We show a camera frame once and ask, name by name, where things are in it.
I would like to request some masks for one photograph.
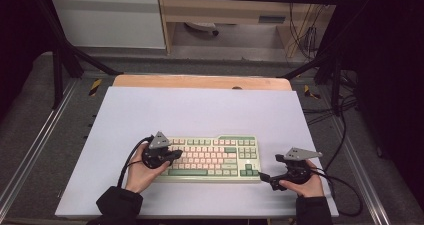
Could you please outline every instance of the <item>gray triangular tracker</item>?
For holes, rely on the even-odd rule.
[[[168,138],[163,135],[161,131],[159,131],[156,136],[153,138],[153,141],[150,143],[149,148],[150,149],[156,149],[161,147],[167,147],[171,145]]]
[[[320,152],[313,152],[308,151],[305,149],[300,148],[292,148],[290,151],[284,156],[284,159],[286,160],[294,160],[294,161],[301,161],[308,158],[315,158],[315,157],[322,157],[322,153]]]

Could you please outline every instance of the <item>gray carpet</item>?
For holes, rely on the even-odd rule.
[[[272,62],[231,62],[231,61],[201,61],[201,60],[170,60],[170,59],[100,59],[106,65],[117,70],[131,73],[166,73],[166,74],[204,74],[204,75],[239,75],[239,76],[266,76],[282,75],[290,70],[281,64]],[[24,87],[22,94],[15,101],[8,116],[0,125],[0,152],[2,166],[0,167],[0,191],[6,187],[8,181],[17,169],[19,162],[35,139],[42,124],[50,113],[53,104],[53,88],[51,81],[51,61],[48,57],[37,60],[34,71]],[[73,167],[75,166],[85,138],[90,132],[90,124],[101,105],[102,99],[112,77],[103,77],[94,97],[88,92],[97,74],[93,67],[85,65],[88,76],[80,80],[79,85],[66,107],[62,118],[56,125],[43,152],[35,164],[31,174],[22,187],[7,219],[29,218],[58,220],[54,212],[59,203],[58,194],[63,191]],[[322,99],[305,97],[303,84],[309,84],[314,91],[311,76],[313,71],[293,81],[293,88],[298,91],[303,108],[325,108]],[[317,115],[307,115],[309,121]],[[405,186],[393,163],[376,156],[374,142],[368,134],[361,113],[354,109],[346,112],[347,131],[355,144],[355,149],[377,190],[381,202],[392,224],[424,224],[422,210]],[[324,153],[322,164],[328,163],[334,153],[339,137],[330,119],[310,126],[310,132],[318,151]],[[343,150],[334,161],[329,174],[339,177],[357,187],[352,171],[344,156]],[[336,204],[339,209],[353,212],[358,203],[353,193],[343,185],[336,184]],[[275,220],[273,224],[282,224],[284,220]],[[373,224],[371,215],[364,204],[364,210],[357,217],[340,216],[334,218],[336,224]]]

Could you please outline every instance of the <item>mechanical keyboard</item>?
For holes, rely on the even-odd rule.
[[[223,135],[216,138],[168,137],[170,150],[181,158],[156,180],[165,182],[260,182],[258,142],[255,136]]]

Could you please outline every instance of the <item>white tabletop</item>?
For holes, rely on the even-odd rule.
[[[271,176],[286,172],[275,154],[292,147],[315,151],[296,92],[110,87],[56,215],[100,215],[96,200],[116,186],[137,142],[157,131],[169,137],[255,135],[261,172]],[[318,159],[312,162],[321,167]],[[323,185],[331,214],[338,216]],[[264,182],[153,183],[141,195],[141,218],[281,218],[295,215],[297,197]]]

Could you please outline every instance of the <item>hand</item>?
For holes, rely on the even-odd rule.
[[[162,164],[162,166],[156,169],[150,169],[146,167],[141,158],[141,154],[143,153],[143,150],[146,148],[146,146],[147,144],[141,144],[130,161],[130,163],[136,163],[129,166],[125,189],[134,193],[141,193],[147,187],[149,187],[153,180],[155,180],[157,176],[165,171],[170,164],[169,161],[166,161]]]
[[[306,160],[306,163],[312,170],[316,171],[316,166],[311,161]],[[304,197],[323,197],[324,189],[322,188],[321,179],[315,173],[312,173],[311,178],[304,184],[296,184],[286,180],[280,180],[280,185],[296,192],[299,196]]]

